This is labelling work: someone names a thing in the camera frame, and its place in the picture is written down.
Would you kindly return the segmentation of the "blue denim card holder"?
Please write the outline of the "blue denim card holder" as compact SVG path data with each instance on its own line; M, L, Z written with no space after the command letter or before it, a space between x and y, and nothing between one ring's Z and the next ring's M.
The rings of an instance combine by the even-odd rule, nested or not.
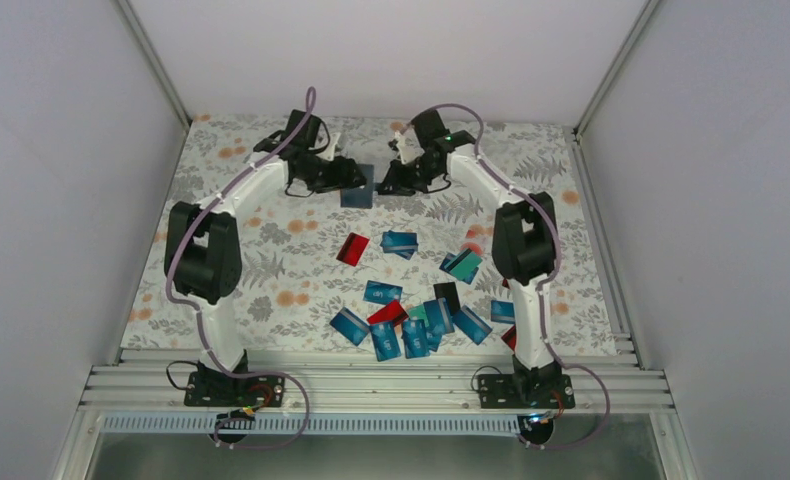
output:
M365 178L362 186L340 191L340 206L342 208L371 209L374 196L374 166L360 164L359 169Z

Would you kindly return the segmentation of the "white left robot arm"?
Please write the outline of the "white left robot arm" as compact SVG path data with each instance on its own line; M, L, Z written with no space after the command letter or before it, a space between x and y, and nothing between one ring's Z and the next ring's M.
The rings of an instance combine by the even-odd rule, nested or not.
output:
M196 203L170 210L164 259L165 293L192 309L202 353L199 366L215 372L210 392L226 405L241 402L249 377L238 341L232 295L242 276L239 214L300 182L309 194L364 187L355 160L338 154L340 136L317 116L291 112L286 126L255 144L229 183Z

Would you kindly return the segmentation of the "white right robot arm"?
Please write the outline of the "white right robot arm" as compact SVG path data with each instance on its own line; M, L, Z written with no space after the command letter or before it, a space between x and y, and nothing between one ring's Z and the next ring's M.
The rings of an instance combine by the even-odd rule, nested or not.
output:
M421 149L407 154L405 132L391 141L398 156L378 184L380 195L429 193L438 179L456 180L495 208L492 260L507 281L515 308L512 391L526 407L536 407L551 393L551 379L563 369L550 334L549 290L561 266L561 242L547 194L531 194L495 166L480 145L483 135L449 130L432 106L407 124Z

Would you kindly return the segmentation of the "blue card with silver stripe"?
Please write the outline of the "blue card with silver stripe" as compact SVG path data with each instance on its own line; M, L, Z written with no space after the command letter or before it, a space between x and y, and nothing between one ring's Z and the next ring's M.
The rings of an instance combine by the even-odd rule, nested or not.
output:
M382 234L380 247L384 253L409 260L418 250L418 237L414 232L386 231Z

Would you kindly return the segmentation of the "red card with black stripe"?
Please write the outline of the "red card with black stripe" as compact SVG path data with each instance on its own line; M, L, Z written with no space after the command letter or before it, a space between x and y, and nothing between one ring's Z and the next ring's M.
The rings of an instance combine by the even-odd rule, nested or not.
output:
M355 267L359 263L368 243L369 239L367 237L356 233L349 233L336 259L349 266Z

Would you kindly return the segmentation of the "blue card under teal card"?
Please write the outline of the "blue card under teal card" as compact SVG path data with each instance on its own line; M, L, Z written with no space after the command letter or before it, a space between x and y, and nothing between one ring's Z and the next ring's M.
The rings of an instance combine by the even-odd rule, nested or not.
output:
M440 269L454 279L471 285L478 273L482 258L472 249L465 248L457 254L448 254Z

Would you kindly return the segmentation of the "teal green card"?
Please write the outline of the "teal green card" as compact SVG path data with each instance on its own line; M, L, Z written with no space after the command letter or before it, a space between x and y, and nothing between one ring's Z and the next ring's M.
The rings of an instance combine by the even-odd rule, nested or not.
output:
M481 263L482 258L479 255L471 249L465 249L448 263L447 271L454 278L466 281Z

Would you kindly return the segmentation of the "blue card with logo centre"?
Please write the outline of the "blue card with logo centre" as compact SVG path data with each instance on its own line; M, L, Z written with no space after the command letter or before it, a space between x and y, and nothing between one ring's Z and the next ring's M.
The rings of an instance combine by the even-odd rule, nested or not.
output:
M387 305L401 299L403 288L384 282L368 280L363 292L363 300L369 303Z

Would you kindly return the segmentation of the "red card centre pile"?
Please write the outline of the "red card centre pile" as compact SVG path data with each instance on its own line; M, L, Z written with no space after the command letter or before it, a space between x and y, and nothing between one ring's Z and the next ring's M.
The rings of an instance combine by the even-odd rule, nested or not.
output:
M390 324L393 328L409 319L409 314L399 300L393 300L367 318L369 325Z

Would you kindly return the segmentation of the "blue striped card pile centre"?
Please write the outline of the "blue striped card pile centre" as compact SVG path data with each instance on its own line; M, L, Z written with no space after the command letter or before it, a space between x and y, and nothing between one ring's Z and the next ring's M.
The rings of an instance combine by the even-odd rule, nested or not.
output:
M427 328L434 336L443 336L455 331L448 302L445 298L423 303L427 317Z

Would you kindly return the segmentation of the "blue card left front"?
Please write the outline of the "blue card left front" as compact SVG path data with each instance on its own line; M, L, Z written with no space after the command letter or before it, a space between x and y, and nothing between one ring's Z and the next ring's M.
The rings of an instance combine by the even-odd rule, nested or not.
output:
M359 346L370 334L368 324L346 307L334 315L329 325L354 346Z

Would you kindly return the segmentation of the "blue logo card front right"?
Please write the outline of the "blue logo card front right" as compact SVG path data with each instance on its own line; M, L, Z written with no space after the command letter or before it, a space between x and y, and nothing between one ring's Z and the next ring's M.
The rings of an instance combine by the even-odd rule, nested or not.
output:
M424 358L430 355L427 331L423 320L406 320L402 324L404 355L407 359Z

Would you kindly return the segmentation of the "blue card lower right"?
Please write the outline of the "blue card lower right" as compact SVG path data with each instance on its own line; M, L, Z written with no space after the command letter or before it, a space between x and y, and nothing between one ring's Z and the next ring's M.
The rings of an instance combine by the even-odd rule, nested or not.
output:
M512 302L492 300L490 305L490 320L500 324L515 324L515 306Z

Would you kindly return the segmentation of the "blue card right of pile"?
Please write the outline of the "blue card right of pile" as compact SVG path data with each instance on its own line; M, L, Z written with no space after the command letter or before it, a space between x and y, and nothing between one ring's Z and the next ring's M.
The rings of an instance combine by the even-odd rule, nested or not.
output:
M476 345L482 344L492 332L492 327L465 305L452 316L452 321Z

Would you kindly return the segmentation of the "red card lower right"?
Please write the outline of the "red card lower right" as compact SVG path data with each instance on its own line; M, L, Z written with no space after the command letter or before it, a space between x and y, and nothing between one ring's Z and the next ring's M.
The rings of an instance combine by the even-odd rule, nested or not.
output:
M511 326L507 331L505 331L503 333L502 341L511 350L515 350L516 349L516 345L517 345L517 328L516 328L515 325Z

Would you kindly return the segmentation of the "floral patterned table mat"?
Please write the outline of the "floral patterned table mat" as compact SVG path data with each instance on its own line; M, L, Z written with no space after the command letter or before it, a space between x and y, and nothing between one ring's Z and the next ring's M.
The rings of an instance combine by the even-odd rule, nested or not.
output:
M382 177L394 157L386 145L400 122L329 118L341 132L344 155L374 165ZM194 118L174 175L122 339L122 347L189 349L200 345L190 308L172 304L164 291L167 213L177 201L198 201L244 166L257 141L282 129L285 117L205 114ZM548 192L555 200L562 242L561 273L551 288L554 348L572 356L617 354L608 307L582 209L563 128L551 124L487 122L482 149L521 190ZM329 322L342 308L366 319L380 305L363 299L368 281L403 289L405 309L435 297L433 286L454 281L462 305L490 322L491 302L510 300L491 259L496 208L456 182L443 192L378 197L371 209L343 208L332 192L309 198L272 193L247 207L240 222L243 271L234 309L243 345L256 350L374 353L370 339L354 347ZM417 252L404 259L383 253L387 231L415 232ZM350 233L369 238L357 266L336 255ZM472 249L482 258L466 283L439 267L448 255Z

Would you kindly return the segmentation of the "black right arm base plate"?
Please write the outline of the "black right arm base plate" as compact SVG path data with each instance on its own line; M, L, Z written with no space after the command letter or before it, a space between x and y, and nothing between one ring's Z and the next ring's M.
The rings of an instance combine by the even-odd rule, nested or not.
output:
M479 374L476 389L483 409L573 409L576 399L571 378L561 374L533 387L519 387L512 374Z

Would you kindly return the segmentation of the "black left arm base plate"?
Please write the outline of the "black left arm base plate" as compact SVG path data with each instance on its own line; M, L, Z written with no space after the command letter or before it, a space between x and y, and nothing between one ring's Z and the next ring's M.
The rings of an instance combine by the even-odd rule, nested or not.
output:
M189 376L183 403L187 407L277 408L282 405L284 390L283 377L236 379L206 369Z

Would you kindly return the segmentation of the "aluminium rail frame front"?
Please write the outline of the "aluminium rail frame front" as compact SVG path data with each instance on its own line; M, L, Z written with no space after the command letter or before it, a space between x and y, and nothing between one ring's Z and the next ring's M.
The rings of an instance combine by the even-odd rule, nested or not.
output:
M195 350L124 349L117 363L91 369L79 400L82 410L181 411L184 394L168 382L183 382ZM476 369L511 368L502 355L445 355L379 362L369 352L251 351L253 370L277 370L297 378L314 413L476 414L479 398L470 379ZM650 413L674 407L666 375L643 370L632 354L581 357L587 371L570 373L575 414Z

